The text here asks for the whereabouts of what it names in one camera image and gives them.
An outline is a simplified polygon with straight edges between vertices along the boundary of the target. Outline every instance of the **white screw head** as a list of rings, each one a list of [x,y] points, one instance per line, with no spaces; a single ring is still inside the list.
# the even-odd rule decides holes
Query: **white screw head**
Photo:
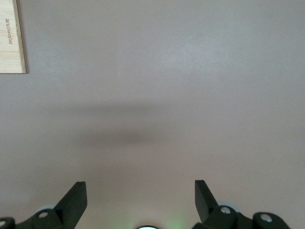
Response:
[[[268,223],[271,223],[271,222],[272,222],[272,218],[271,218],[269,215],[267,215],[267,214],[262,214],[262,215],[261,215],[261,219],[262,219],[263,221],[265,221],[265,222],[268,222]]]
[[[222,207],[220,210],[224,214],[230,214],[231,213],[231,210],[228,207]]]

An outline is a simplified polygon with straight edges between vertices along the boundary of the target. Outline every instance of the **led light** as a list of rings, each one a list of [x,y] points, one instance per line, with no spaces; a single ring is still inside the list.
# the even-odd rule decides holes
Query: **led light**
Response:
[[[137,229],[158,229],[158,228],[153,227],[153,226],[146,225],[146,226],[140,226],[140,227],[138,227]]]

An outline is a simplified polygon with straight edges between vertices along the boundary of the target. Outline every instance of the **wooden board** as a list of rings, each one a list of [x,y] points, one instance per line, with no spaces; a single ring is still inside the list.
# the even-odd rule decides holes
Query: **wooden board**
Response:
[[[0,73],[25,73],[16,0],[0,0]]]

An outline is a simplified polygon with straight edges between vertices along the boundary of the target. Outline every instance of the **wooden plank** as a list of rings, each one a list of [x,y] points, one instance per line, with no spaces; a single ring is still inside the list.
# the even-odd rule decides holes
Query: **wooden plank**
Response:
[[[0,73],[25,73],[16,0],[0,0]]]

